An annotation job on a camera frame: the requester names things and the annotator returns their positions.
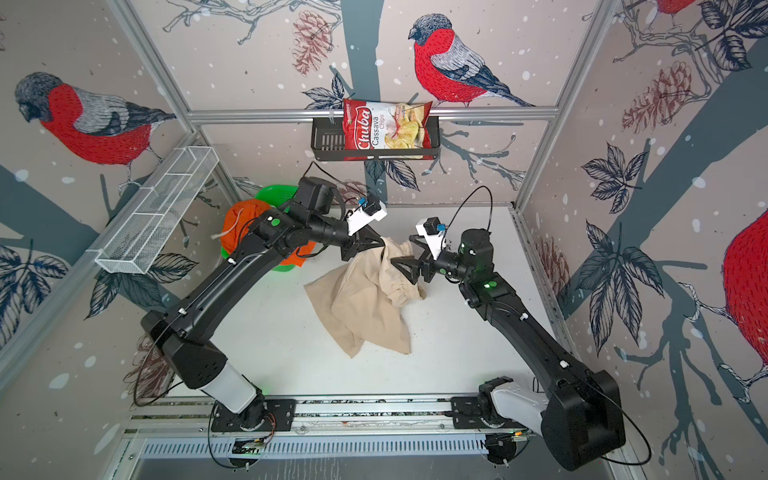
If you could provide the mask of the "beige shorts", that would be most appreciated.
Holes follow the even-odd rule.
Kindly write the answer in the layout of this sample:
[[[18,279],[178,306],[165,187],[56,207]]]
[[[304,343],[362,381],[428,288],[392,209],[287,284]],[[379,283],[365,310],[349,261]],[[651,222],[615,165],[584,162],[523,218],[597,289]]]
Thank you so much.
[[[317,317],[347,356],[358,355],[366,343],[403,355],[412,352],[401,309],[425,299],[426,293],[392,264],[394,258],[412,254],[410,243],[386,237],[382,247],[366,250],[305,285]]]

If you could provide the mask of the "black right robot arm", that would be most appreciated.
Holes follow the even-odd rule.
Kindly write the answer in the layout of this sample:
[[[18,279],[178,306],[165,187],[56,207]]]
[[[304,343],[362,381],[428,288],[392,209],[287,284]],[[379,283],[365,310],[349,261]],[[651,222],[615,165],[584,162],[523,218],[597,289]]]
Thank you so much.
[[[507,376],[487,381],[477,395],[478,421],[490,428],[508,422],[526,427],[568,471],[623,447],[625,422],[613,377],[592,371],[539,324],[496,271],[488,230],[465,230],[455,252],[444,247],[446,233],[438,218],[422,220],[409,238],[422,254],[394,258],[392,265],[412,284],[436,275],[456,283],[465,303],[504,336],[542,389],[536,393]]]

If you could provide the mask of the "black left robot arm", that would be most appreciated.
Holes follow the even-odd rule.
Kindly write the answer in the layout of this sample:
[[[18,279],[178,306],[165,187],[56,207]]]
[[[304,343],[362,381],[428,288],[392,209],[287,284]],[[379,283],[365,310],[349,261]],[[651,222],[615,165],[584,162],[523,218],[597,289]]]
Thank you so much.
[[[191,294],[167,313],[152,310],[141,325],[183,384],[200,390],[254,427],[264,411],[263,395],[212,342],[227,314],[267,273],[310,242],[339,248],[347,261],[382,246],[374,221],[387,215],[375,196],[333,218],[334,203],[345,203],[331,182],[305,177],[295,194],[277,208],[248,221],[233,253]]]

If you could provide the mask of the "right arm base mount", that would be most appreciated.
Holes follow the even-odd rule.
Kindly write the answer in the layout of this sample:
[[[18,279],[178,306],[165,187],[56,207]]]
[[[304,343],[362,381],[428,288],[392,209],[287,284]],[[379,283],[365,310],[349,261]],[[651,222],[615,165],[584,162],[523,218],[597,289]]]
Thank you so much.
[[[512,382],[508,376],[486,381],[478,387],[474,396],[453,396],[447,413],[456,430],[472,429],[523,429],[527,427],[516,420],[502,417],[494,406],[491,393],[499,386]]]

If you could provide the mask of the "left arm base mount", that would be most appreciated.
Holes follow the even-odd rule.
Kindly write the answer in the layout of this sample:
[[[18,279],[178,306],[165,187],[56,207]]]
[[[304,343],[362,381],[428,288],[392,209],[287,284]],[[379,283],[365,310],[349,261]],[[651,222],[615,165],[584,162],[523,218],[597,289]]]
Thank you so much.
[[[291,430],[297,401],[289,398],[257,398],[241,413],[233,413],[218,401],[214,406],[210,427],[213,433],[272,433]]]

